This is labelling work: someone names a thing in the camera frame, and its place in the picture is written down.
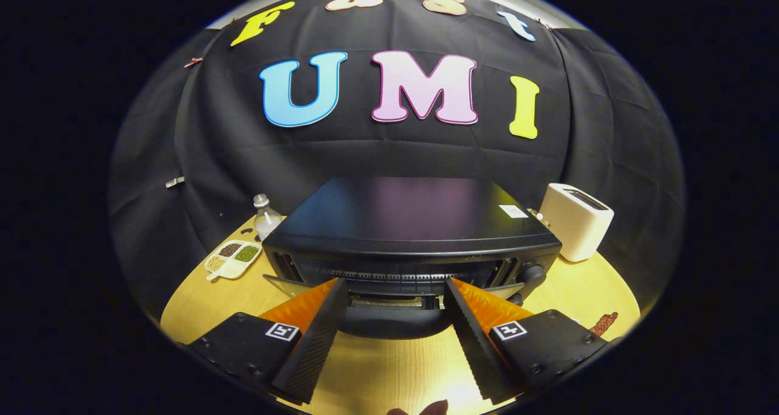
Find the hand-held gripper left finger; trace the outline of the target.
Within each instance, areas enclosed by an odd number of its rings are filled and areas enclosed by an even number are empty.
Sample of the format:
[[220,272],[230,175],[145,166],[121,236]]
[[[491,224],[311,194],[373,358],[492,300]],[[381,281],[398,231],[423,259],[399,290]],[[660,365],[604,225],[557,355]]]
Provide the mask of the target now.
[[310,403],[347,306],[347,285],[334,278],[259,317],[234,313],[186,351],[253,392]]

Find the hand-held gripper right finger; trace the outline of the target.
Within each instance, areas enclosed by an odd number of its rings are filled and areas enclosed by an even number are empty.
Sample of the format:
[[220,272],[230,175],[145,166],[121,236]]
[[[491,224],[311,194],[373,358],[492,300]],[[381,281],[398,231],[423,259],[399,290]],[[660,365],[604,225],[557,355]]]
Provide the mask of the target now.
[[532,313],[457,278],[445,280],[445,312],[481,396],[494,404],[547,392],[611,348],[602,335],[618,318],[585,328],[558,310]]

